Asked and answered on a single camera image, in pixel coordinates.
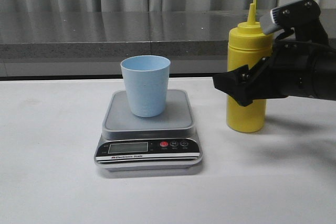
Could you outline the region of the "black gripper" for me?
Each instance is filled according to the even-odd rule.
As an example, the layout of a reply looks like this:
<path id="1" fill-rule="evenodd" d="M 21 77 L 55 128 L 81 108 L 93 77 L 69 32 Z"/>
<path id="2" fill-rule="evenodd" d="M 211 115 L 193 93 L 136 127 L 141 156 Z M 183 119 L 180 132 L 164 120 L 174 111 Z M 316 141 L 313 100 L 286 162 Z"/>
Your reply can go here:
<path id="1" fill-rule="evenodd" d="M 252 68 L 243 65 L 213 76 L 215 89 L 232 97 L 240 106 L 272 98 L 270 79 L 281 97 L 330 99 L 330 46 L 318 19 L 314 0 L 299 0 L 275 7 L 259 19 L 265 35 L 283 30 L 270 58 Z"/>

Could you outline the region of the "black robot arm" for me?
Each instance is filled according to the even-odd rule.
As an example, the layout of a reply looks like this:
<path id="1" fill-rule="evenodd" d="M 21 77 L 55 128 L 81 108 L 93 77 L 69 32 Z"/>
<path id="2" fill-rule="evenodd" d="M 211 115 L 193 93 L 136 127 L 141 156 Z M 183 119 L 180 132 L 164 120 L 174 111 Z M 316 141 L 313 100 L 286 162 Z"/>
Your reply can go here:
<path id="1" fill-rule="evenodd" d="M 271 56 L 213 76 L 214 87 L 240 106 L 288 96 L 335 100 L 335 49 L 320 23 L 314 0 L 278 6 L 260 18 L 265 34 L 277 36 Z"/>

